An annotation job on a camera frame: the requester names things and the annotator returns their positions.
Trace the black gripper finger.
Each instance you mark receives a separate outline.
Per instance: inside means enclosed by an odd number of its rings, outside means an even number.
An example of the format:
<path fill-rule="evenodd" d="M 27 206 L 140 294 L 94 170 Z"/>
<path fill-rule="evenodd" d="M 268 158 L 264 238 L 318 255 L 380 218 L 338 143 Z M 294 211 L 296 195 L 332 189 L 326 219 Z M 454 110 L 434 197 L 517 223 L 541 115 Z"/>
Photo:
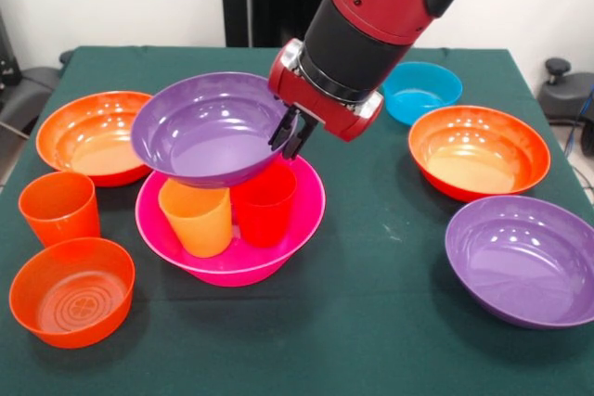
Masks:
<path fill-rule="evenodd" d="M 297 108 L 288 108 L 268 141 L 272 151 L 283 147 L 292 137 L 295 123 L 298 121 L 299 111 Z"/>
<path fill-rule="evenodd" d="M 285 160 L 294 160 L 318 125 L 318 120 L 311 116 L 303 116 L 303 127 L 293 134 L 282 150 Z"/>

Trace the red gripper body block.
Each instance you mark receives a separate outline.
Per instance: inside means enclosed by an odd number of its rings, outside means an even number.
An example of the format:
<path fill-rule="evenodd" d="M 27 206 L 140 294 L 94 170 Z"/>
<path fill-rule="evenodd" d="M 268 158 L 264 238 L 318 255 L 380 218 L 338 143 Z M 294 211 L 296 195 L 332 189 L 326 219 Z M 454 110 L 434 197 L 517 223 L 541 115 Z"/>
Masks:
<path fill-rule="evenodd" d="M 383 96 L 373 91 L 357 105 L 347 105 L 320 91 L 302 74 L 299 56 L 302 41 L 293 38 L 276 56 L 268 77 L 273 95 L 302 116 L 316 118 L 323 128 L 343 141 L 364 133 L 381 112 Z"/>

